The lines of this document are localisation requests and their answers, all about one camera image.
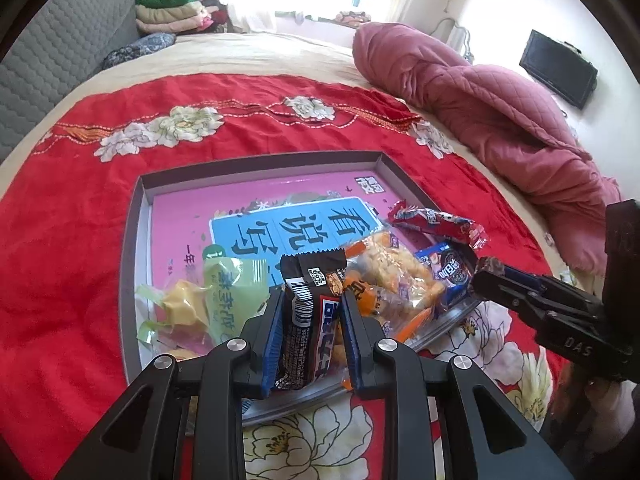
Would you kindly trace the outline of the black snickers bar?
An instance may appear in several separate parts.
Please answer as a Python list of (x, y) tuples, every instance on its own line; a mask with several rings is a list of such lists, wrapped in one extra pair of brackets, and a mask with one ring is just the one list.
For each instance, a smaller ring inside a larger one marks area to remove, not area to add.
[(344, 294), (341, 248), (284, 256), (283, 346), (274, 388), (299, 390), (329, 373)]

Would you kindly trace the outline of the orange clear biscuit bag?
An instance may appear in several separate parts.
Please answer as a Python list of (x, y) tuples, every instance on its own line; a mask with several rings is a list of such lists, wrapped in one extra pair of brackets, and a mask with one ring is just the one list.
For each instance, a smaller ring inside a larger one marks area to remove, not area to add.
[(433, 317), (446, 287), (395, 234), (375, 232), (346, 246), (345, 256), (344, 287), (385, 335), (406, 342)]

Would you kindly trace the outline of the green pastry packet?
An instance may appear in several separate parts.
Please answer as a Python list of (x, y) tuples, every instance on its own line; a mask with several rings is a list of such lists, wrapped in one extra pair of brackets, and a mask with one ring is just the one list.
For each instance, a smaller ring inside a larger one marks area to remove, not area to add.
[(150, 314), (137, 340), (179, 360), (204, 356), (264, 312), (269, 283), (266, 260), (217, 257), (204, 262), (200, 280), (173, 278), (164, 288), (141, 284), (134, 294)]

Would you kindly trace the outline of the blue oreo cookie packet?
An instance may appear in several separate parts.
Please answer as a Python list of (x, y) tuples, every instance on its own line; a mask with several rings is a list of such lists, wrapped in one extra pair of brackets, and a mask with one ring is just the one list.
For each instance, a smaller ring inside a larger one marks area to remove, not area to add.
[(445, 286), (439, 307), (448, 310), (468, 293), (472, 274), (460, 254), (448, 243), (440, 242), (418, 250), (416, 258), (431, 270), (436, 281)]

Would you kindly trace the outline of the red candy wrapper packet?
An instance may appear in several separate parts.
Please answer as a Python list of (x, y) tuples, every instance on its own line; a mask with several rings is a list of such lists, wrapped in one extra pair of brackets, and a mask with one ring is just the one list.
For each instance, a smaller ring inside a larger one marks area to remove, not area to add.
[(473, 249), (483, 248), (488, 242), (484, 226), (468, 219), (433, 208), (397, 202), (387, 216), (393, 226), (453, 240)]

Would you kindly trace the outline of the pink and blue book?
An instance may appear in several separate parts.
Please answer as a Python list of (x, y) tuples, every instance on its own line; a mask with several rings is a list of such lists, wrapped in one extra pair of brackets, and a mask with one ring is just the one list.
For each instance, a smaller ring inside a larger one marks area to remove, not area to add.
[(173, 278), (197, 281), (204, 260), (219, 254), (266, 260), (270, 284), (277, 285), (283, 255), (359, 240), (381, 226), (399, 197), (375, 164), (254, 171), (165, 186), (149, 195), (146, 276), (158, 288)]

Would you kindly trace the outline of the grey cardboard box tray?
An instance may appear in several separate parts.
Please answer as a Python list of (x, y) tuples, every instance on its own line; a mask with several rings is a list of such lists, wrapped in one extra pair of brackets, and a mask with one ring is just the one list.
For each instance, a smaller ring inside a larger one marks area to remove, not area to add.
[(122, 241), (119, 336), (132, 382), (159, 353), (184, 344), (205, 353), (212, 343), (154, 334), (162, 315), (137, 296), (142, 284), (177, 278), (201, 283), (215, 256), (264, 259), (268, 280), (282, 281), (284, 254), (359, 240), (382, 226), (404, 200), (435, 207), (415, 180), (382, 152), (309, 152), (203, 162), (137, 178)]

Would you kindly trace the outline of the pink quilted comforter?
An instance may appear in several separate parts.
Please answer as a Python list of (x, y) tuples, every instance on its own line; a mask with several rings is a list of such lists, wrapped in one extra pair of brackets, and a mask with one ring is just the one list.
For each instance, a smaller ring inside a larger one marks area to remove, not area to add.
[(600, 173), (546, 90), (506, 68), (472, 65), (405, 24), (361, 26), (352, 56), (367, 81), (434, 115), (517, 188), (571, 268), (604, 273), (605, 208), (620, 202), (620, 187)]

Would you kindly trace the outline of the red floral blanket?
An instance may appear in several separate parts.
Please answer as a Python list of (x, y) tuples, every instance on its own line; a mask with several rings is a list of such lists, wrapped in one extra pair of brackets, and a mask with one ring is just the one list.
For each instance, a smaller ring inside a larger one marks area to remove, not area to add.
[[(122, 148), (108, 136), (216, 108), (198, 141)], [(169, 76), (89, 96), (36, 136), (1, 201), (1, 434), (26, 472), (50, 479), (124, 391), (117, 289), (138, 177), (171, 167), (285, 152), (380, 151), (446, 211), (480, 222), (487, 251), (546, 274), (533, 233), (462, 157), (436, 158), (407, 133), (411, 113), (387, 94), (297, 76)]]

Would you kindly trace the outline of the black television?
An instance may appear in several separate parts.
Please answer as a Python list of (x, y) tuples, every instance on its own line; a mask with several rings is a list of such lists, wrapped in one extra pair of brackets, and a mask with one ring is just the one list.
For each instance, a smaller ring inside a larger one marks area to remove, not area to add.
[(598, 70), (575, 49), (533, 29), (519, 66), (565, 102), (582, 110), (597, 87)]

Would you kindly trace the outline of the dark blue patterned cushion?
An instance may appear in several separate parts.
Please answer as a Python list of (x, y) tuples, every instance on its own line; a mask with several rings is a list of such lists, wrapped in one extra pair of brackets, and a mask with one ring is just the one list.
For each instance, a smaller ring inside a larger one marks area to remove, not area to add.
[(144, 36), (128, 46), (120, 47), (110, 52), (102, 63), (102, 68), (108, 70), (119, 64), (133, 61), (136, 58), (149, 55), (160, 50), (171, 47), (176, 42), (177, 37), (168, 32), (154, 32), (154, 34)]

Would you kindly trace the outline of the stack of folded clothes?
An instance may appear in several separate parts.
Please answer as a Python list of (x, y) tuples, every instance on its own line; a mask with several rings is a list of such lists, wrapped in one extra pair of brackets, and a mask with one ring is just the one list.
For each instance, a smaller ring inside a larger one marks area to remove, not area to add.
[(220, 0), (134, 0), (137, 29), (144, 36), (233, 32), (228, 6)]

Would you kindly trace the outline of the grey quilted headboard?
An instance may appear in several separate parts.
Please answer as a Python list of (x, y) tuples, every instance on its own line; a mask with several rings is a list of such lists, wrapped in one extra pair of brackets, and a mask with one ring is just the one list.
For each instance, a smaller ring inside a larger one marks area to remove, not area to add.
[(134, 0), (49, 0), (1, 61), (1, 157), (138, 38)]

